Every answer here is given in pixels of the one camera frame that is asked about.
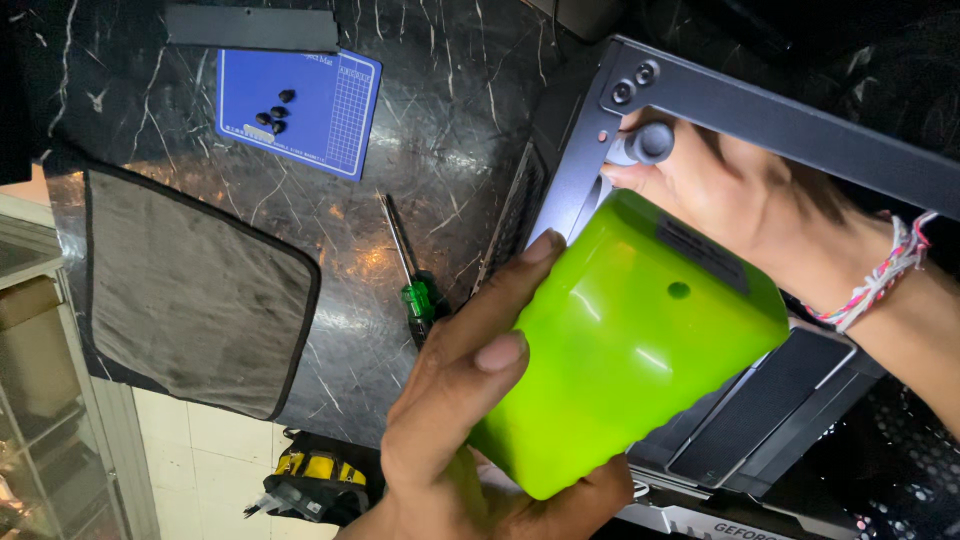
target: lime green box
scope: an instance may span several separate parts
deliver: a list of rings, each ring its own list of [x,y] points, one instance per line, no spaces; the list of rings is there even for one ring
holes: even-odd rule
[[[530,366],[468,442],[539,500],[788,335],[770,278],[626,189],[597,209],[516,327]]]

